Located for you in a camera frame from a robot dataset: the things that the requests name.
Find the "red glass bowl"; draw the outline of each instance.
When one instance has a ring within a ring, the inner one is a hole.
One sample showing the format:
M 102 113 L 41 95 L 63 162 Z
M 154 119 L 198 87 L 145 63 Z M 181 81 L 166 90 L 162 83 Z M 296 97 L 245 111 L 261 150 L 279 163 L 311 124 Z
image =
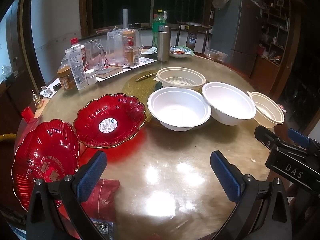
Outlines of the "red glass bowl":
M 11 171 L 13 191 L 25 210 L 36 179 L 52 182 L 76 173 L 79 148 L 72 125 L 59 119 L 43 122 L 25 136 L 15 152 Z
M 79 110 L 73 127 L 90 148 L 110 148 L 135 136 L 146 120 L 145 106 L 136 97 L 104 95 Z

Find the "brown jar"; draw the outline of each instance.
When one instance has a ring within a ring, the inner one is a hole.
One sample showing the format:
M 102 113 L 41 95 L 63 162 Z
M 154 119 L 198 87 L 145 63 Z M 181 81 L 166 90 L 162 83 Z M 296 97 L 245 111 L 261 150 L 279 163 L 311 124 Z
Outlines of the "brown jar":
M 70 66 L 65 66 L 58 70 L 57 76 L 63 90 L 70 90 L 76 86 L 75 79 L 71 72 Z

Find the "beige plastic bowl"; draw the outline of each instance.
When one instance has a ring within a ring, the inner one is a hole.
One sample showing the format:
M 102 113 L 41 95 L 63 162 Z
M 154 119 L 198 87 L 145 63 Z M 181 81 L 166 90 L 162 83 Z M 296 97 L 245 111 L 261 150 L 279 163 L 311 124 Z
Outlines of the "beige plastic bowl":
M 205 77 L 202 74 L 183 67 L 167 67 L 160 69 L 154 80 L 160 81 L 164 88 L 188 88 L 195 91 L 205 84 Z
M 254 119 L 266 128 L 273 128 L 284 122 L 284 114 L 280 107 L 266 95 L 259 92 L 247 92 L 256 105 Z

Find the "wooden chair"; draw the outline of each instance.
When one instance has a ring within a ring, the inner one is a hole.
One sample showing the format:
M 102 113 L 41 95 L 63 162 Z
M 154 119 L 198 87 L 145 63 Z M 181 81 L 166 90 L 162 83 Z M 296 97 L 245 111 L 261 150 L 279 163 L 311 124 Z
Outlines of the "wooden chair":
M 197 36 L 198 36 L 199 27 L 202 27 L 202 28 L 206 29 L 205 30 L 205 35 L 204 35 L 203 46 L 202 46 L 202 54 L 204 54 L 205 46 L 207 44 L 207 39 L 208 39 L 208 33 L 209 33 L 209 30 L 212 27 L 204 26 L 204 25 L 199 24 L 199 23 L 191 23 L 191 22 L 178 22 L 178 24 L 179 24 L 179 28 L 178 28 L 178 33 L 177 33 L 176 46 L 178 46 L 181 26 L 182 25 L 187 25 L 187 26 L 189 26 L 189 30 L 188 30 L 188 37 L 187 37 L 186 46 L 189 49 L 192 49 L 193 51 L 195 50 L 195 45 L 196 45 L 196 40 L 197 40 Z

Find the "white paper bowl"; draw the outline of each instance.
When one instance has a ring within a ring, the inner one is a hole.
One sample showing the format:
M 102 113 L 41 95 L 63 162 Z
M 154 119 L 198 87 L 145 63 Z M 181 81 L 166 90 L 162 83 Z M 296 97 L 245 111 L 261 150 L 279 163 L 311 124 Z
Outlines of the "white paper bowl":
M 160 69 L 156 81 L 161 81 L 162 87 L 188 88 L 198 91 L 205 84 L 205 77 L 192 69 L 183 67 L 167 67 Z
M 211 108 L 201 94 L 176 87 L 153 92 L 148 98 L 148 108 L 164 127 L 174 131 L 190 130 L 211 115 Z
M 257 113 L 254 119 L 266 128 L 273 128 L 277 124 L 283 124 L 284 114 L 280 107 L 269 97 L 259 92 L 247 92 L 254 101 Z
M 173 53 L 174 51 L 177 51 L 177 50 L 181 50 L 185 54 Z M 169 56 L 176 57 L 176 58 L 185 58 L 185 57 L 189 57 L 190 55 L 191 55 L 191 52 L 189 50 L 187 50 L 187 49 L 170 48 L 170 52 L 169 52 Z
M 202 87 L 202 94 L 211 106 L 211 116 L 220 123 L 237 125 L 256 114 L 252 99 L 229 84 L 207 83 Z

